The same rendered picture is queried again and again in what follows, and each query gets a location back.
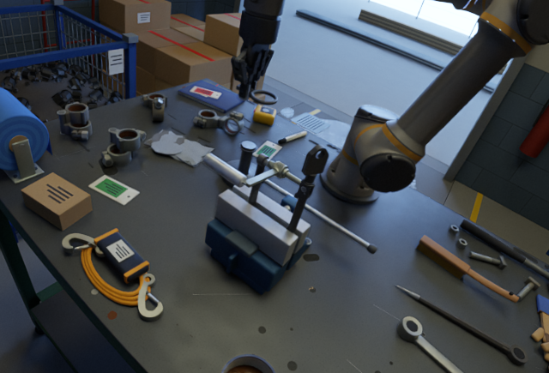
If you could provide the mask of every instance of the yellow floor line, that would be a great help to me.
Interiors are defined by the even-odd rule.
[[[482,193],[477,193],[477,198],[474,201],[473,211],[471,212],[471,217],[469,218],[473,223],[477,222],[479,218],[480,205],[482,204],[482,198],[484,196]]]

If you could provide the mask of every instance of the roll of blue plastic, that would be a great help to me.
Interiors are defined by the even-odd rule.
[[[25,136],[36,162],[50,143],[44,124],[22,105],[13,94],[0,87],[0,169],[17,170],[15,156],[9,142],[17,135]]]

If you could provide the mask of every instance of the robotic arm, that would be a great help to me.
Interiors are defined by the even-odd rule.
[[[479,18],[479,31],[434,82],[395,118],[363,106],[341,154],[323,175],[335,196],[369,202],[373,190],[397,191],[408,186],[425,145],[514,57],[527,55],[534,45],[549,43],[546,0],[438,0],[470,11]],[[265,74],[273,55],[284,0],[244,0],[241,54],[232,65],[247,98]]]

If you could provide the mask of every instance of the blue book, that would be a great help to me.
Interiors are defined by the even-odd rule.
[[[244,102],[235,92],[209,79],[187,83],[179,89],[178,93],[222,113]]]

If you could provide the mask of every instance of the black workbench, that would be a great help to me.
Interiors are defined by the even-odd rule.
[[[546,369],[539,345],[529,339],[539,326],[535,293],[513,304],[467,276],[463,281],[455,279],[417,252],[419,239],[426,234],[469,262],[468,250],[456,248],[456,236],[449,230],[450,225],[459,225],[462,217],[415,190],[384,194],[371,205],[356,206],[334,199],[317,182],[309,204],[375,244],[378,251],[368,253],[305,212],[303,219],[312,225],[313,242],[306,254],[318,255],[319,260],[300,259],[263,295],[226,274],[209,255],[204,243],[206,225],[214,218],[217,195],[227,186],[204,164],[193,168],[142,147],[131,164],[118,167],[113,176],[141,191],[135,200],[121,206],[90,190],[88,185],[104,174],[99,160],[110,143],[110,127],[142,129],[149,137],[161,129],[173,129],[214,147],[214,154],[227,161],[239,158],[242,140],[260,145],[300,130],[283,117],[277,117],[272,127],[251,123],[253,105],[249,103],[238,108],[245,114],[246,128],[235,137],[220,129],[194,128],[192,118],[203,107],[178,96],[176,88],[165,94],[168,106],[163,123],[152,122],[151,110],[139,98],[91,111],[94,134],[86,143],[60,135],[57,122],[47,124],[53,155],[44,154],[40,167],[46,174],[55,172],[89,192],[94,205],[92,213],[64,232],[23,204],[21,189],[43,176],[15,185],[0,175],[0,208],[69,297],[133,369],[221,372],[234,356],[251,353],[265,358],[279,373],[441,371],[417,346],[399,338],[396,327],[404,316],[417,317],[425,338],[465,372]],[[310,140],[325,144],[308,135],[287,143],[274,159],[303,177],[300,170],[305,155],[314,147]],[[327,149],[333,159],[336,150]],[[274,181],[292,193],[297,190],[289,180]],[[276,201],[283,197],[265,184],[262,192]],[[62,250],[61,241],[67,234],[78,232],[95,238],[113,228],[151,263],[150,272],[157,280],[153,293],[165,309],[156,322],[142,321],[136,308],[93,295],[80,257],[67,256]],[[472,250],[497,255],[469,235],[462,233],[461,237]],[[505,270],[481,262],[471,264],[489,280],[518,292],[524,280],[535,274],[511,259],[508,262]],[[100,259],[94,257],[94,263],[107,282],[128,289]],[[398,291],[395,284],[421,294],[504,343],[519,345],[529,362],[514,366],[503,354]],[[538,292],[546,294],[545,286]],[[114,320],[108,318],[112,311],[118,314]]]

